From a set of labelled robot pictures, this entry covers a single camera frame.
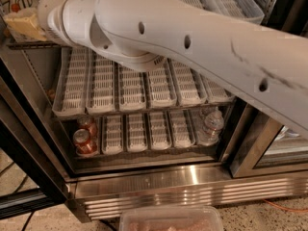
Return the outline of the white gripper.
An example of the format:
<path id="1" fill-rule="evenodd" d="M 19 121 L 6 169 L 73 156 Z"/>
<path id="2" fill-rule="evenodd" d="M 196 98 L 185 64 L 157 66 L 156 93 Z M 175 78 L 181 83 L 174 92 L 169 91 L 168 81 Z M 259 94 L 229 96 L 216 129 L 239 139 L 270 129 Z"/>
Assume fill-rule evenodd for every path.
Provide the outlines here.
<path id="1" fill-rule="evenodd" d="M 4 16 L 5 22 L 21 35 L 62 46 L 77 46 L 82 16 L 76 0 L 39 0 L 38 9 L 26 8 Z"/>

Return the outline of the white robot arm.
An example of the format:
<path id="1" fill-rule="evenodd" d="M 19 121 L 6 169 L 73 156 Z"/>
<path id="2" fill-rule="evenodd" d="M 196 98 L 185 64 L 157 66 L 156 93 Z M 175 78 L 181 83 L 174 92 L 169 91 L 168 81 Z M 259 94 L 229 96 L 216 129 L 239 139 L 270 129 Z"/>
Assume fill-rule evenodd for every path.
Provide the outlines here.
<path id="1" fill-rule="evenodd" d="M 308 39 L 180 0 L 39 0 L 5 15 L 19 34 L 86 46 L 136 71 L 183 63 L 308 137 Z"/>

